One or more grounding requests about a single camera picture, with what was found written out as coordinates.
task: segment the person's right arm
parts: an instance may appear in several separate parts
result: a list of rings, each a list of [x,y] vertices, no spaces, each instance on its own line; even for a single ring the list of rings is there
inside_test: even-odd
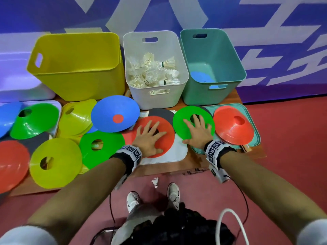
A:
[[[213,140],[211,126],[206,128],[202,116],[200,120],[195,115],[193,118],[195,127],[184,120],[190,128],[192,138],[184,140],[183,143],[204,149],[204,146]],[[227,152],[221,156],[220,165],[294,244],[306,225],[327,218],[324,211],[304,193],[280,176],[254,163],[245,154]]]

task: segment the yellow bin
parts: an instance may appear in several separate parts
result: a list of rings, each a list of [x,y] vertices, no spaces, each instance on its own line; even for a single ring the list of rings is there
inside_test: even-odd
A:
[[[44,35],[36,41],[27,71],[69,102],[125,91],[119,37],[113,32]]]

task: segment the shoe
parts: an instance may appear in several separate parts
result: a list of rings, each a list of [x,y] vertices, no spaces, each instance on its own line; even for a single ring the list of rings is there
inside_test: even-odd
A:
[[[167,197],[178,210],[180,206],[180,188],[175,183],[170,183],[167,189]]]
[[[133,210],[133,208],[135,206],[137,206],[141,203],[142,203],[141,198],[137,194],[137,192],[132,191],[127,195],[126,204],[127,204],[127,209],[128,209],[129,213]]]

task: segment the leg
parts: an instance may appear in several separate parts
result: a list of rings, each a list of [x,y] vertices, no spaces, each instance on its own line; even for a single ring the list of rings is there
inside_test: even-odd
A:
[[[180,196],[180,188],[175,183],[170,183],[167,189],[167,197],[168,197],[168,208],[179,209],[181,196]]]
[[[126,222],[114,235],[111,245],[119,245],[124,242],[133,232],[135,226],[150,220],[152,223],[161,215],[153,205],[142,204],[142,200],[137,192],[130,192],[126,199],[129,215]]]

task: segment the gray pants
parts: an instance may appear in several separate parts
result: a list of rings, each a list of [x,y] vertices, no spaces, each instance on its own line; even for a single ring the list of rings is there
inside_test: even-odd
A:
[[[147,220],[150,220],[153,223],[160,215],[161,212],[151,204],[140,204],[135,206],[128,215],[126,222],[117,230],[112,238],[111,245],[120,245],[130,237],[135,226]]]

